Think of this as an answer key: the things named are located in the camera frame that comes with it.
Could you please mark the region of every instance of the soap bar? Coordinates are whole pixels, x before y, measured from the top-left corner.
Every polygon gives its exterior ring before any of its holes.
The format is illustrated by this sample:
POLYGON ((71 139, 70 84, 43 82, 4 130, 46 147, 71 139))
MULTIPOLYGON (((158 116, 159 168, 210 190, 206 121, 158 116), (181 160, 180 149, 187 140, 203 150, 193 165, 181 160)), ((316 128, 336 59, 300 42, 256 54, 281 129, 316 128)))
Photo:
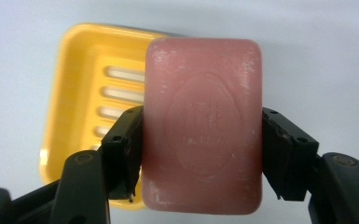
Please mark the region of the soap bar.
POLYGON ((253 213, 261 201, 261 109, 261 53, 255 42, 154 40, 145 68, 145 205, 253 213))

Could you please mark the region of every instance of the table surface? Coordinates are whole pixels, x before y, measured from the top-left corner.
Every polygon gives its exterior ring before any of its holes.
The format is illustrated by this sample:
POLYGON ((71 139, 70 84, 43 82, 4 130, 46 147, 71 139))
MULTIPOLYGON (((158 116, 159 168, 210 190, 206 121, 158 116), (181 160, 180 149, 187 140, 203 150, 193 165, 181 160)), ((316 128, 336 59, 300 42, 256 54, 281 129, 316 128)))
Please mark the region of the table surface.
MULTIPOLYGON (((58 45, 81 22, 186 36, 249 38, 263 52, 263 106, 359 160, 359 1, 0 1, 0 187, 43 186, 39 148, 58 45)), ((249 216, 111 208, 113 223, 311 223, 304 203, 263 202, 249 216)))

